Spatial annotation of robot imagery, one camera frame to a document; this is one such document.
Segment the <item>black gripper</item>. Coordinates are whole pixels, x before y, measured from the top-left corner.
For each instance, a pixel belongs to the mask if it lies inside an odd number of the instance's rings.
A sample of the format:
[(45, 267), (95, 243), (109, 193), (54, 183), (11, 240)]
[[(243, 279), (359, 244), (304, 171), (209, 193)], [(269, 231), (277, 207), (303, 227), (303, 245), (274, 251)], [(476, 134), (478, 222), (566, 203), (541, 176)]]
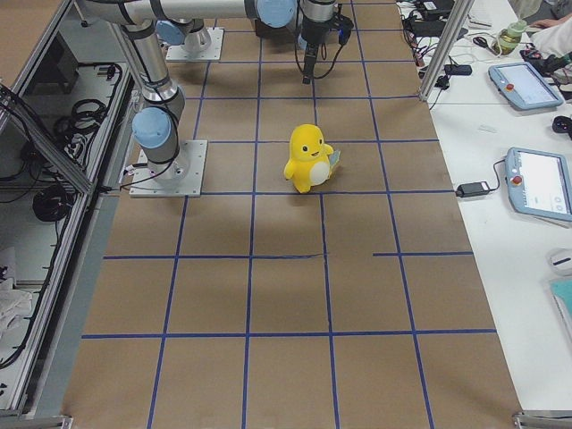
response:
[(306, 43), (302, 83), (309, 85), (314, 79), (315, 64), (323, 32), (318, 26), (303, 26), (300, 37)]

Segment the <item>person white sleeve arm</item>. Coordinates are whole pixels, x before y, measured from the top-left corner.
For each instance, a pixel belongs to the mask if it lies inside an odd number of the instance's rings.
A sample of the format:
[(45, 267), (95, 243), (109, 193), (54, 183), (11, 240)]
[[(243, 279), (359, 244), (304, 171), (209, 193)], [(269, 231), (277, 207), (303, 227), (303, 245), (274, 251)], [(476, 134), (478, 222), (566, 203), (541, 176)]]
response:
[(531, 28), (538, 29), (532, 36), (534, 46), (543, 54), (563, 56), (571, 52), (571, 14), (559, 19), (535, 21)]

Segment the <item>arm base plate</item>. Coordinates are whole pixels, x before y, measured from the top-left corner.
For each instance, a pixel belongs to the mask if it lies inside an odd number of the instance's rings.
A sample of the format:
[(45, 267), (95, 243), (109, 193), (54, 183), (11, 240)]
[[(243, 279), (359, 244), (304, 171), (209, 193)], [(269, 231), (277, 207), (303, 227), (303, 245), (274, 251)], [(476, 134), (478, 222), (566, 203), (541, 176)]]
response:
[(206, 140), (183, 140), (178, 156), (160, 166), (150, 164), (140, 149), (138, 163), (144, 166), (135, 170), (135, 184), (128, 186), (129, 195), (132, 198), (198, 198), (202, 190), (206, 153)]
[(184, 43), (169, 46), (166, 53), (168, 63), (202, 63), (219, 61), (223, 50), (224, 29), (204, 27), (189, 33)]

